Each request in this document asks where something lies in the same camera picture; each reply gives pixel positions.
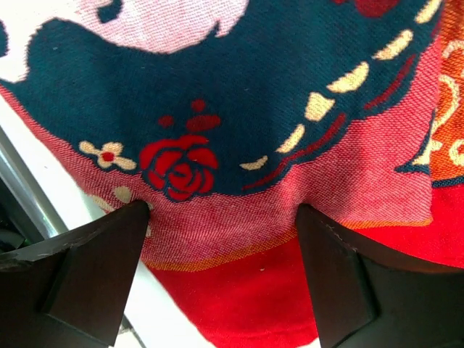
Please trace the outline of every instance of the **pink fabric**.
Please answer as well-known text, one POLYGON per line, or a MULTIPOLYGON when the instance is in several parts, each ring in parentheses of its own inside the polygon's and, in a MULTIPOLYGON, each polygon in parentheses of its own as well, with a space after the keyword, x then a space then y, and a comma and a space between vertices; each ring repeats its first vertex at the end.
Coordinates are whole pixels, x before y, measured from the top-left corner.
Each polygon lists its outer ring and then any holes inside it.
POLYGON ((424 99, 423 90, 427 88, 432 96, 437 92, 439 50, 435 41, 423 54, 411 89, 398 105, 382 115, 353 122, 340 143, 315 161, 295 165, 271 189, 243 197, 213 194, 173 203, 139 176, 95 170, 88 157, 77 155, 25 112, 20 114, 88 193, 118 208, 124 202, 113 188, 127 186, 131 199, 144 199, 154 207, 144 260, 151 264, 197 262, 258 247, 281 236, 291 229, 297 205, 303 201, 346 225, 366 221, 373 221, 371 226, 398 221, 407 225, 430 219, 426 198, 431 192, 430 178, 399 174, 394 168, 414 157, 428 130, 436 99, 424 99), (402 151, 395 148, 399 142, 402 151))

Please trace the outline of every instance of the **orange fabric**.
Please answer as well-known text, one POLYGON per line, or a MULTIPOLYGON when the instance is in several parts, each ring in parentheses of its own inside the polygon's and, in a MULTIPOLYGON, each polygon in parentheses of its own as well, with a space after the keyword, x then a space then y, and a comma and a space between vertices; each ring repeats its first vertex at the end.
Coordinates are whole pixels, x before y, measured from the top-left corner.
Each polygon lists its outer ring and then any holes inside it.
POLYGON ((464 158, 464 147, 460 146, 460 140, 464 139, 463 1, 448 0, 445 4, 440 36, 443 54, 440 100, 435 119, 438 127, 435 132, 432 129, 432 139, 437 141, 436 148, 440 148, 431 152, 431 174, 436 182, 464 176, 464 161, 453 159, 453 152, 454 155, 456 152, 463 154, 464 158))

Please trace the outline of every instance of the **small flower motif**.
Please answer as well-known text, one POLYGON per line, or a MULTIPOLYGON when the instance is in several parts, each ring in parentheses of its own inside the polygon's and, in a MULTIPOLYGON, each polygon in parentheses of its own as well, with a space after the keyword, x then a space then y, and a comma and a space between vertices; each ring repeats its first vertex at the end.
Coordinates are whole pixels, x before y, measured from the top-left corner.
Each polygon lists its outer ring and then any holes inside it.
POLYGON ((123 145, 121 143, 106 143, 101 150, 98 150, 89 141, 81 141, 79 143, 79 150, 84 154, 96 156, 96 162, 104 169, 112 165, 117 165, 124 170, 134 170, 137 167, 137 164, 133 160, 120 156, 123 152, 123 145))
POLYGON ((218 160, 207 144, 204 136, 190 134, 147 145, 140 153, 145 180, 177 202, 210 192, 218 160))

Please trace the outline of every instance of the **black object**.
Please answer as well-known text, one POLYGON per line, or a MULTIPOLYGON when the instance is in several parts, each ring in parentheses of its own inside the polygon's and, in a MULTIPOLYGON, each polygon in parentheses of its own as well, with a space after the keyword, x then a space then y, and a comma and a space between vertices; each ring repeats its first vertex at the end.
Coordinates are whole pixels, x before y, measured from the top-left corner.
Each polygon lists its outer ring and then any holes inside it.
POLYGON ((322 348, 464 347, 464 270, 390 249, 309 205, 297 229, 322 348))
POLYGON ((19 249, 25 238, 19 233, 0 228, 0 253, 19 249))
POLYGON ((0 254, 1 348, 103 348, 123 318, 149 219, 133 202, 0 254))

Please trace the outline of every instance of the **rose motif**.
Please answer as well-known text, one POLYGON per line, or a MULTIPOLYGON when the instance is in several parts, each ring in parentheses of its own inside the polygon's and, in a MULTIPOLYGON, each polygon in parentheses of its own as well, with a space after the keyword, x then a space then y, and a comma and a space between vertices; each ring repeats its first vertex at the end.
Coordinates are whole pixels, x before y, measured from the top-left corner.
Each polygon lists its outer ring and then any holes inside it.
POLYGON ((178 202, 208 193, 214 183, 212 170, 218 168, 208 142, 204 136, 186 135, 147 145, 140 153, 145 181, 178 202))
MULTIPOLYGON (((343 4, 347 0, 332 0, 336 4, 343 4)), ((356 8, 365 17, 382 17, 395 7, 399 0, 355 0, 356 8)))

